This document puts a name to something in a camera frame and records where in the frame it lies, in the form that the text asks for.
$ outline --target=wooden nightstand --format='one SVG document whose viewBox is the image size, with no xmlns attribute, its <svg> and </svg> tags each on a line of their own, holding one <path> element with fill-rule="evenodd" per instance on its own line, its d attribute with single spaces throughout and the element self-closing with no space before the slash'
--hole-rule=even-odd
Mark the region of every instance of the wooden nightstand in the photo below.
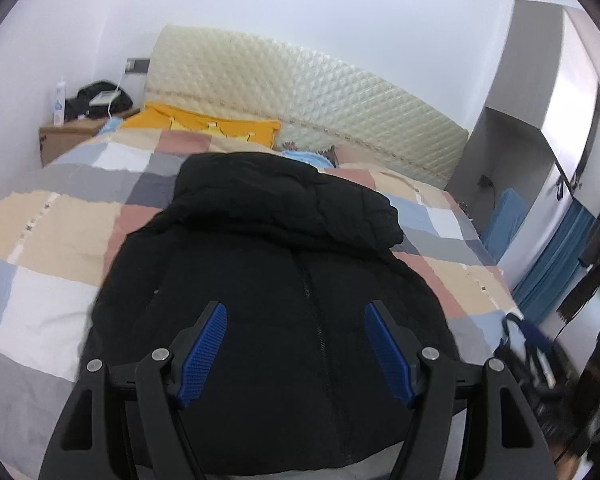
<svg viewBox="0 0 600 480">
<path fill-rule="evenodd" d="M 135 115 L 140 110 L 134 108 L 119 114 L 115 117 L 126 119 Z M 91 139 L 103 127 L 108 117 L 102 119 L 76 119 L 69 121 L 62 126 L 53 126 L 47 124 L 40 127 L 40 159 L 42 165 L 46 166 L 52 160 L 56 160 L 64 152 L 68 152 L 74 146 L 77 146 L 85 140 Z"/>
</svg>

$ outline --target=blue cloth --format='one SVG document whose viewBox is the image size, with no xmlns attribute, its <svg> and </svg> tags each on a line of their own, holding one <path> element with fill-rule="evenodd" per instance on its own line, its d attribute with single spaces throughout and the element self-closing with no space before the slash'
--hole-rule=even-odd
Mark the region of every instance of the blue cloth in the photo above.
<svg viewBox="0 0 600 480">
<path fill-rule="evenodd" d="M 513 299 L 531 322 L 539 324 L 549 315 L 573 279 L 594 220 L 580 202 L 573 200 L 547 247 L 513 290 Z"/>
<path fill-rule="evenodd" d="M 526 217 L 528 207 L 522 197 L 513 189 L 505 189 L 496 209 L 491 213 L 491 221 L 480 235 L 480 240 L 487 252 L 498 263 L 509 247 Z"/>
<path fill-rule="evenodd" d="M 98 131 L 98 135 L 114 132 L 118 129 L 118 126 L 123 123 L 123 121 L 124 119 L 119 117 L 110 117 L 104 126 Z"/>
<path fill-rule="evenodd" d="M 307 164 L 311 164 L 316 168 L 320 168 L 322 170 L 328 170 L 331 168 L 335 168 L 331 161 L 325 156 L 318 155 L 314 152 L 296 152 L 294 150 L 285 150 L 281 152 L 282 155 L 286 156 L 286 158 L 292 158 L 293 160 L 299 160 L 300 162 L 306 162 Z"/>
</svg>

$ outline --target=white bottle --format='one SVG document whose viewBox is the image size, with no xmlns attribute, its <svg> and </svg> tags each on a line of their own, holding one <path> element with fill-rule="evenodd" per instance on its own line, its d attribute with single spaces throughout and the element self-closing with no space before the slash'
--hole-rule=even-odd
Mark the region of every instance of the white bottle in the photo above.
<svg viewBox="0 0 600 480">
<path fill-rule="evenodd" d="M 66 97 L 66 83 L 64 77 L 60 78 L 56 85 L 56 94 L 54 95 L 54 126 L 64 124 L 64 98 Z"/>
</svg>

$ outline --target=black puffer jacket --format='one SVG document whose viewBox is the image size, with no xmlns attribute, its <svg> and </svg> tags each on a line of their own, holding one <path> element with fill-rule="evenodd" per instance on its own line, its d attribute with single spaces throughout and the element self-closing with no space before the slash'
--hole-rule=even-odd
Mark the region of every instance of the black puffer jacket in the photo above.
<svg viewBox="0 0 600 480">
<path fill-rule="evenodd" d="M 93 309 L 83 361 L 140 360 L 211 300 L 228 327 L 202 396 L 182 414 L 205 472 L 340 467 L 404 438 L 363 329 L 382 300 L 421 343 L 458 357 L 440 303 L 390 248 L 379 193 L 261 153 L 187 159 L 173 202 L 129 235 Z"/>
</svg>

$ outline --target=bed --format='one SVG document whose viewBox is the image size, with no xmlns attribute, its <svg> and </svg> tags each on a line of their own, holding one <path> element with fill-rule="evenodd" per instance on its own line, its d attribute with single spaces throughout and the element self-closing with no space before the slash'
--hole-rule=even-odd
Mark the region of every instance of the bed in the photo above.
<svg viewBox="0 0 600 480">
<path fill-rule="evenodd" d="M 0 459 L 14 476 L 37 477 L 78 373 L 98 287 L 125 235 L 169 203 L 178 169 L 192 153 L 279 154 L 275 148 L 289 141 L 311 151 L 343 143 L 338 167 L 317 171 L 389 198 L 405 234 L 395 257 L 435 291 L 462 359 L 481 364 L 491 355 L 502 317 L 517 307 L 471 222 L 439 189 L 467 137 L 449 118 L 324 54 L 206 28 L 163 30 L 145 98 L 228 118 L 273 118 L 282 129 L 274 149 L 201 132 L 119 129 L 23 176 L 4 193 Z M 461 431 L 459 419 L 449 464 L 457 459 Z M 397 451 L 393 446 L 342 473 L 378 476 L 389 471 Z M 451 471 L 449 465 L 445 475 Z"/>
</svg>

